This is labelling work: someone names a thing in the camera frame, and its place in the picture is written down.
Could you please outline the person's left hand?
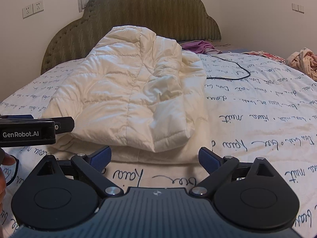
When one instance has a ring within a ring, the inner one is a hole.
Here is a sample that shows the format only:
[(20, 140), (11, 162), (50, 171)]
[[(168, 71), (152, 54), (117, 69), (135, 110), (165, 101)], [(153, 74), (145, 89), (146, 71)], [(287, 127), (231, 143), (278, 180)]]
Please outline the person's left hand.
[[(16, 164), (16, 160), (13, 156), (4, 152), (2, 164), (12, 166), (12, 165)], [(6, 187), (7, 187), (7, 185), (6, 185), (5, 176), (3, 174), (3, 171), (1, 170), (1, 177), (0, 177), (0, 192), (1, 192), (1, 194), (0, 194), (0, 206), (1, 206), (1, 211), (3, 209), (3, 199), (4, 199), (5, 194), (6, 194)]]

